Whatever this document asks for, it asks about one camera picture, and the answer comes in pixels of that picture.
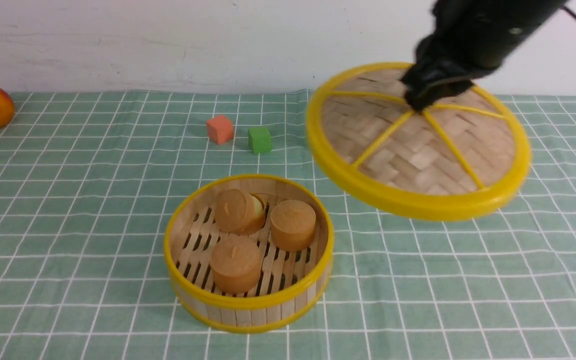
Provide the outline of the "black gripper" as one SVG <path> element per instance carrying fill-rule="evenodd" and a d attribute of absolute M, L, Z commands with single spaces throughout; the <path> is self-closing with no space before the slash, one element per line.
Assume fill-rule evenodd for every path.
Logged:
<path fill-rule="evenodd" d="M 433 32 L 417 46 L 416 61 L 400 78 L 416 113 L 473 87 L 559 9 L 564 0 L 438 0 Z"/>

